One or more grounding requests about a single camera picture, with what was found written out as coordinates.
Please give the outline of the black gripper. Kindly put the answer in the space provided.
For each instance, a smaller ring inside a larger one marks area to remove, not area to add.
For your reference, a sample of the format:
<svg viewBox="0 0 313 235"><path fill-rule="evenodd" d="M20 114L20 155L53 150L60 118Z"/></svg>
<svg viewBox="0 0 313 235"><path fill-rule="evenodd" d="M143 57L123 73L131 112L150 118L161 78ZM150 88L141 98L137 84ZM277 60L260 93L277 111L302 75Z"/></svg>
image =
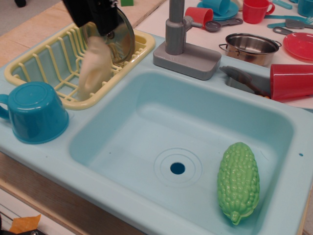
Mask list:
<svg viewBox="0 0 313 235"><path fill-rule="evenodd" d="M99 34L105 36L118 26L116 0L64 0L63 3L78 27L93 22Z"/></svg>

